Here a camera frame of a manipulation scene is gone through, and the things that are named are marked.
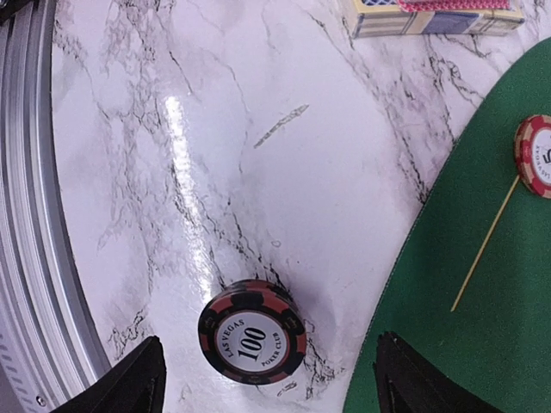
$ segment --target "casino chip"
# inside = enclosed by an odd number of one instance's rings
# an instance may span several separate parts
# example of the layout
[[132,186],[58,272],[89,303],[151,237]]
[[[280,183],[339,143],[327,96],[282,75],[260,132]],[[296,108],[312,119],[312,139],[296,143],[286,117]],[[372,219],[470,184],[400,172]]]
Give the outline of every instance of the casino chip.
[[214,297],[199,317],[208,362],[246,385],[268,385],[293,374],[306,355],[306,330],[284,289],[242,280]]
[[515,137],[518,174],[530,191],[551,199],[551,116],[525,120]]

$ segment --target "dark green surface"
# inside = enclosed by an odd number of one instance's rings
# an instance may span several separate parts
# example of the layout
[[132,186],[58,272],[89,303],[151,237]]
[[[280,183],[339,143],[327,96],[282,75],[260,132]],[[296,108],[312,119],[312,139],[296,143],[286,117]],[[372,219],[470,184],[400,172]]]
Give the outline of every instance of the dark green surface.
[[443,168],[366,336],[346,413],[379,411],[372,363],[385,330],[505,412],[551,411],[551,200],[518,184],[449,312],[517,175],[513,139],[532,114],[551,114],[551,40],[499,80]]

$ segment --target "cardboard box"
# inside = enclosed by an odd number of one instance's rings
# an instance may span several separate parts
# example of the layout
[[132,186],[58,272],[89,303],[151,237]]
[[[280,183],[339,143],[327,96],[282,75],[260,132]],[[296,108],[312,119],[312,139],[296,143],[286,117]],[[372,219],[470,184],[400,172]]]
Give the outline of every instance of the cardboard box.
[[509,10],[407,13],[394,0],[340,0],[353,38],[395,34],[504,35],[524,23],[518,0]]

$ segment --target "white marble table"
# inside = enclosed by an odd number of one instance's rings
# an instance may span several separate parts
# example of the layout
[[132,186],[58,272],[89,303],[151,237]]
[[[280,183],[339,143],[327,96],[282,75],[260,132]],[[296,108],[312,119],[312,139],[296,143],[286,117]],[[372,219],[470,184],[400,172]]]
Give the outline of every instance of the white marble table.
[[[59,0],[53,124],[65,216],[115,363],[160,336],[167,412],[337,412],[394,260],[499,77],[551,34],[350,40],[334,0]],[[258,276],[309,332],[256,388],[203,358],[206,302]]]

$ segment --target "silver metal rim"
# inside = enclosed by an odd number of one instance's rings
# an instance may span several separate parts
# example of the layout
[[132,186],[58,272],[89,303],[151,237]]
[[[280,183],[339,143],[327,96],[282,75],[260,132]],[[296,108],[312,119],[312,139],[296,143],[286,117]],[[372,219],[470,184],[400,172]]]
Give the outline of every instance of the silver metal rim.
[[110,368],[59,193],[50,99],[54,11],[54,0],[35,0],[0,27],[0,363],[28,412],[61,405]]

